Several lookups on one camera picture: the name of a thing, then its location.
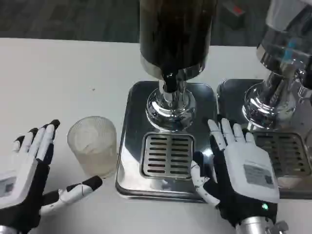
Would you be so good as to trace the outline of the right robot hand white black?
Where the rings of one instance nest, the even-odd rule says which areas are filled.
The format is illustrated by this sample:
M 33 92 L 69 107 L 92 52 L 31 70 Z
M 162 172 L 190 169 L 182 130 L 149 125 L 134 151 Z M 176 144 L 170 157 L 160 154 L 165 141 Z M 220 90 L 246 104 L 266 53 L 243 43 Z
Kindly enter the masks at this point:
M 237 230 L 251 219 L 274 225 L 280 191 L 268 152 L 238 123 L 220 117 L 207 124 L 213 159 L 208 164 L 203 152 L 193 153 L 190 173 L 196 192 Z

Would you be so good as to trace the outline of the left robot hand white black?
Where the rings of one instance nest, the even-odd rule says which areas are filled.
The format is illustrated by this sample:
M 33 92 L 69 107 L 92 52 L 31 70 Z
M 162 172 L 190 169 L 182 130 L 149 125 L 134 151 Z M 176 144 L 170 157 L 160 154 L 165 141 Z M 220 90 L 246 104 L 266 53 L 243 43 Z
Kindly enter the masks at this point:
M 13 142 L 10 156 L 0 158 L 0 232 L 27 234 L 42 217 L 68 207 L 103 185 L 99 176 L 44 193 L 60 121 L 33 128 Z

